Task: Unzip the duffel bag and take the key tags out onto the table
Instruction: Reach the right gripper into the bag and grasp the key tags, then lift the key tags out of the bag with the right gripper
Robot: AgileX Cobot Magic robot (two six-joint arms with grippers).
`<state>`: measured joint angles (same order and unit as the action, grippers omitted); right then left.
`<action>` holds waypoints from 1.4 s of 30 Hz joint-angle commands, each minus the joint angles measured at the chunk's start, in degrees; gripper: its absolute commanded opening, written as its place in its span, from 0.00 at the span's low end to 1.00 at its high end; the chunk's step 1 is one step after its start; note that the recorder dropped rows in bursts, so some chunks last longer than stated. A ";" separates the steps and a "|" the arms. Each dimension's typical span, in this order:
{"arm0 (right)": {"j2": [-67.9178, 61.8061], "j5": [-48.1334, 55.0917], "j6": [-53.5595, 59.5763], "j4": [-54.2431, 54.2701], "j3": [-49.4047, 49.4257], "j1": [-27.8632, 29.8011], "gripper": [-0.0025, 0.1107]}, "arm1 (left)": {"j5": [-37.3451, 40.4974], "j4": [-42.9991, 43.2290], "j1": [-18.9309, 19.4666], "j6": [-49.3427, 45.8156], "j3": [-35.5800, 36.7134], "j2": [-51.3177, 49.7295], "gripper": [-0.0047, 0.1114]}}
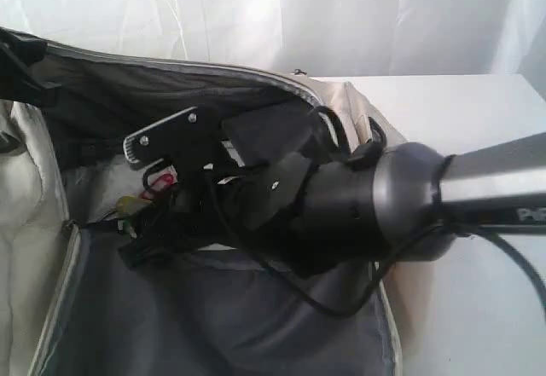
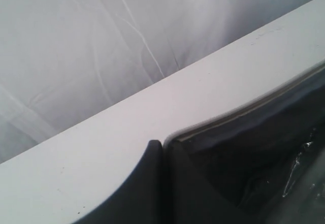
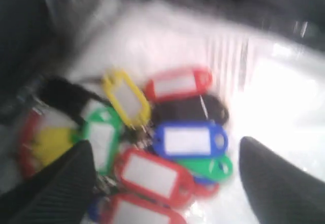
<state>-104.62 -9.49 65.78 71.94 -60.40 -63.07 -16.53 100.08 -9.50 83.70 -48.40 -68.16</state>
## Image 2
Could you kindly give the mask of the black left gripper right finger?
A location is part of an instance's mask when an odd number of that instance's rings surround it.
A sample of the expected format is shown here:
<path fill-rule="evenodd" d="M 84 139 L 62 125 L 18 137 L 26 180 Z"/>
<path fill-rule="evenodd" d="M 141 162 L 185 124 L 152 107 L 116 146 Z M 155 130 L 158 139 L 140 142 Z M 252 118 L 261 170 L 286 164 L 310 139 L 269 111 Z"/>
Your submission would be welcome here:
<path fill-rule="evenodd" d="M 238 223 L 239 213 L 196 170 L 181 144 L 166 148 L 171 223 Z"/>

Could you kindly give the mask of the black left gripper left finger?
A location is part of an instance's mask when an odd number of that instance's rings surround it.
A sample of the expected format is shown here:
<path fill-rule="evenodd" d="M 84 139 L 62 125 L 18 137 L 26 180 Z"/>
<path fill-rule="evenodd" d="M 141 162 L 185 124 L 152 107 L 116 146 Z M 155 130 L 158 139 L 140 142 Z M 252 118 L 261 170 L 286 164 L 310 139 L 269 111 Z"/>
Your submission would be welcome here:
<path fill-rule="evenodd" d="M 140 161 L 109 198 L 83 217 L 84 223 L 162 223 L 161 170 L 163 147 L 149 141 Z"/>

